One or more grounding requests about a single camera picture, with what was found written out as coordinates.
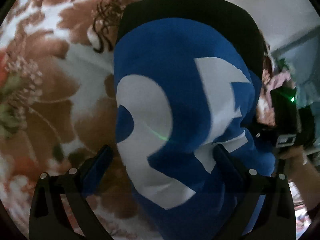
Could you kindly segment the person right hand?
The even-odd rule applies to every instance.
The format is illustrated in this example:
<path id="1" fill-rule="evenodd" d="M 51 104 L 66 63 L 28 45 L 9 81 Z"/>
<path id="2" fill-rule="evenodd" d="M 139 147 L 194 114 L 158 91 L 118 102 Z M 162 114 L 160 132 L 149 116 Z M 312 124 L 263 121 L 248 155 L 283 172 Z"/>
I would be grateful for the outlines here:
<path id="1" fill-rule="evenodd" d="M 308 211 L 319 204 L 319 172 L 308 160 L 303 146 L 291 147 L 277 154 L 286 161 L 285 174 L 297 187 Z"/>

